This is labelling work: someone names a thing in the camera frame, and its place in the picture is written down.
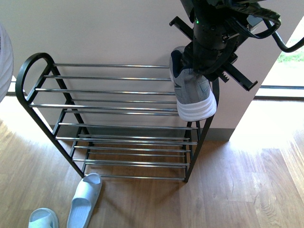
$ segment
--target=black cable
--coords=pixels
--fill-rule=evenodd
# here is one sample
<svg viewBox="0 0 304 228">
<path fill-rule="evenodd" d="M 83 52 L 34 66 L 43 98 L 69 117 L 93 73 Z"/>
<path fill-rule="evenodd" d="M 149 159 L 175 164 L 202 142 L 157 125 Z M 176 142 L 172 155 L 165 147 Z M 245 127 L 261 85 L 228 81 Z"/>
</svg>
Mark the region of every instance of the black cable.
<svg viewBox="0 0 304 228">
<path fill-rule="evenodd" d="M 272 27 L 272 24 L 269 20 L 264 20 L 266 26 L 269 28 L 269 27 Z M 297 49 L 301 48 L 304 46 L 304 37 L 298 42 L 296 43 L 295 45 L 293 45 L 292 47 L 287 47 L 286 44 L 284 43 L 284 41 L 281 39 L 280 35 L 275 32 L 274 34 L 272 34 L 273 38 L 275 39 L 278 47 L 283 51 L 283 52 L 287 52 L 287 53 L 290 53 L 290 52 L 294 52 L 296 51 Z"/>
<path fill-rule="evenodd" d="M 229 18 L 227 19 L 227 23 L 239 34 L 257 38 L 257 39 L 264 39 L 266 37 L 271 36 L 275 33 L 275 31 L 281 26 L 281 19 L 280 15 L 272 10 L 262 8 L 258 3 L 250 3 L 250 4 L 238 4 L 234 3 L 233 0 L 225 0 L 224 4 L 237 12 L 244 13 L 247 15 L 252 15 L 257 18 L 262 18 L 264 20 L 269 20 L 274 24 L 269 27 L 266 31 L 253 34 L 249 31 L 242 23 L 240 23 L 236 18 Z"/>
</svg>

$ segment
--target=gray sneaker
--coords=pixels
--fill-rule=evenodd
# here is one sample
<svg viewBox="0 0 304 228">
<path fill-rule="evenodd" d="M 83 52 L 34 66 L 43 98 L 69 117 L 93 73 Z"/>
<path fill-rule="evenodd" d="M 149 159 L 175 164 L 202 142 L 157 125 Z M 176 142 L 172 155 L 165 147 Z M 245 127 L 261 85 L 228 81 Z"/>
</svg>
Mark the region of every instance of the gray sneaker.
<svg viewBox="0 0 304 228">
<path fill-rule="evenodd" d="M 177 47 L 170 57 L 170 78 L 174 82 L 177 110 L 184 121 L 207 119 L 217 110 L 216 100 L 208 79 L 193 71 L 191 66 L 181 67 L 185 47 Z"/>
</svg>

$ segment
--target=white lampshade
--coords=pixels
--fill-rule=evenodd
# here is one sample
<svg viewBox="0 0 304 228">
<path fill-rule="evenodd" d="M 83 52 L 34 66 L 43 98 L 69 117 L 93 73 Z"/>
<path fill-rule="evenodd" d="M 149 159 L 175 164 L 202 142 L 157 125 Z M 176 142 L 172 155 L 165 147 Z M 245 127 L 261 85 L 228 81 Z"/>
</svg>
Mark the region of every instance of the white lampshade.
<svg viewBox="0 0 304 228">
<path fill-rule="evenodd" d="M 9 35 L 0 23 L 0 102 L 9 90 L 13 76 L 14 57 Z"/>
</svg>

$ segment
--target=white shoe sole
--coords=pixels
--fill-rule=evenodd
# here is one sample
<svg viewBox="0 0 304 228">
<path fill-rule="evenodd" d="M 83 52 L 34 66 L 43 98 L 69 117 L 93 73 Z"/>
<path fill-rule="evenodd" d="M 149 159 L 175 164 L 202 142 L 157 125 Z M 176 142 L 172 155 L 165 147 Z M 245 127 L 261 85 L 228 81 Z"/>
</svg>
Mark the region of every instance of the white shoe sole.
<svg viewBox="0 0 304 228">
<path fill-rule="evenodd" d="M 194 122 L 207 119 L 213 116 L 216 110 L 217 104 L 212 92 L 206 100 L 197 103 L 182 104 L 177 100 L 177 111 L 184 121 Z"/>
</svg>

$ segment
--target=shoe rack shelf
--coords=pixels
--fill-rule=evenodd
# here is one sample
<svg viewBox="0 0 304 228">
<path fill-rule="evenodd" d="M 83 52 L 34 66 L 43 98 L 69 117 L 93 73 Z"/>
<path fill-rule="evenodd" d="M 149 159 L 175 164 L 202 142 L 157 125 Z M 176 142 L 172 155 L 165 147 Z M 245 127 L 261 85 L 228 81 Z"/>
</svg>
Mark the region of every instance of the shoe rack shelf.
<svg viewBox="0 0 304 228">
<path fill-rule="evenodd" d="M 43 66 L 45 68 L 38 75 L 37 70 L 32 75 L 31 68 L 38 61 L 45 62 L 46 67 Z M 64 72 L 65 67 L 76 70 L 164 69 L 166 76 L 64 76 L 59 69 Z M 187 182 L 213 117 L 206 120 L 203 128 L 199 121 L 181 121 L 176 108 L 173 83 L 168 75 L 167 66 L 58 64 L 49 54 L 37 53 L 22 65 L 16 81 L 16 95 L 82 178 L 94 171 L 109 178 Z M 25 95 L 24 84 L 28 78 L 34 76 L 38 79 L 28 95 Z M 81 88 L 70 88 L 71 82 Z M 100 85 L 100 88 L 88 89 L 85 86 L 89 83 Z M 160 85 L 161 89 L 168 83 L 172 84 L 171 91 L 150 91 L 155 85 Z M 117 85 L 126 85 L 129 89 L 132 84 L 135 90 L 115 89 Z M 212 83 L 217 101 L 218 86 L 218 80 Z M 56 113 L 56 122 L 48 123 L 47 118 L 41 117 L 37 109 L 41 113 L 43 110 L 44 113 Z"/>
</svg>

